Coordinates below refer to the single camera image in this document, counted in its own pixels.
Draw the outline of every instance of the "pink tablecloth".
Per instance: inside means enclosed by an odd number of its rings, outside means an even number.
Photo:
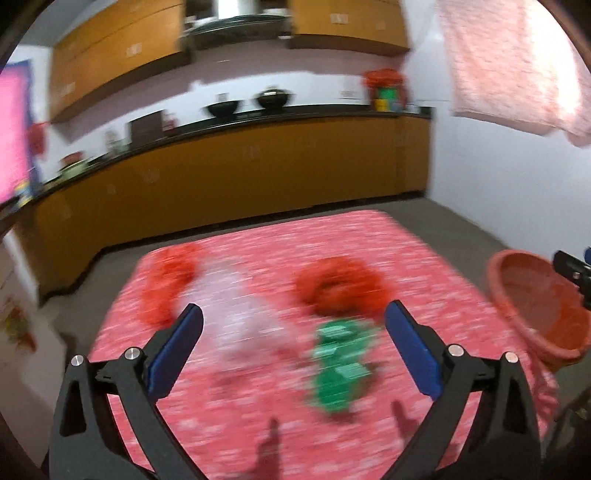
[[[198,242],[208,253],[231,257],[251,288],[294,331],[300,350],[310,348],[321,317],[310,315],[293,295],[295,272],[308,262],[350,255],[380,270],[419,323],[446,343],[472,355],[498,358],[512,350],[521,358],[538,410],[541,434],[556,408],[556,383],[480,292],[423,242],[387,215],[362,210],[265,226]],[[140,321],[140,295],[152,254],[146,255],[113,304],[91,360],[116,358],[153,333]],[[263,374],[223,388],[191,354],[172,393],[158,408],[185,450],[211,480],[378,479],[402,452],[431,406],[421,395],[387,333],[382,331],[366,361],[378,380],[344,421],[330,421],[310,405],[312,367],[276,364]],[[134,461],[149,467],[118,399],[113,410]],[[453,461],[478,405],[472,394],[443,463]],[[274,429],[272,422],[277,422]]]

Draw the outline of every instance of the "kitchen counter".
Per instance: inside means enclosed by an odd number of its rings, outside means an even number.
[[[431,119],[432,107],[421,107],[420,113],[410,112],[376,112],[368,105],[301,105],[285,107],[273,113],[265,110],[253,110],[249,112],[236,113],[228,119],[209,118],[192,124],[181,125],[176,128],[176,133],[170,137],[164,137],[139,148],[131,148],[126,152],[109,158],[103,155],[92,161],[86,170],[70,179],[56,179],[48,182],[42,192],[36,195],[32,202],[39,201],[48,195],[60,190],[72,183],[82,180],[93,173],[109,167],[112,164],[123,161],[126,158],[139,155],[155,148],[165,147],[176,142],[194,140],[203,135],[218,134],[229,129],[248,127],[251,125],[262,125],[276,122],[287,122],[293,120],[304,120],[311,118],[334,118],[334,117],[370,117],[370,118],[397,118],[399,116],[411,116],[416,118]]]
[[[40,297],[71,291],[114,247],[196,227],[426,188],[431,108],[365,105],[252,111],[172,137],[45,186],[0,218],[14,225]]]

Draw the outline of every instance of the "orange tub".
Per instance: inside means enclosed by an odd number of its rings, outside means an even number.
[[[491,300],[548,368],[579,362],[591,344],[591,312],[545,258],[504,250],[488,264]]]

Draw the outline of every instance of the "yellow container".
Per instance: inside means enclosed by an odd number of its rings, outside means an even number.
[[[389,100],[375,99],[374,105],[377,112],[389,112],[390,104]]]

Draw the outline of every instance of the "metal screw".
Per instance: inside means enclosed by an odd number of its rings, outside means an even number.
[[[74,355],[72,357],[72,360],[70,361],[70,363],[74,367],[79,367],[80,365],[82,365],[84,363],[84,357],[82,355]]]
[[[464,354],[464,349],[459,345],[450,345],[447,347],[447,351],[451,356],[462,356]]]
[[[519,361],[519,357],[513,352],[507,352],[505,354],[505,360],[507,360],[510,364],[516,364]]]
[[[139,357],[139,354],[140,354],[139,348],[136,348],[133,346],[132,348],[128,348],[125,351],[125,358],[127,360],[135,360],[136,358]]]

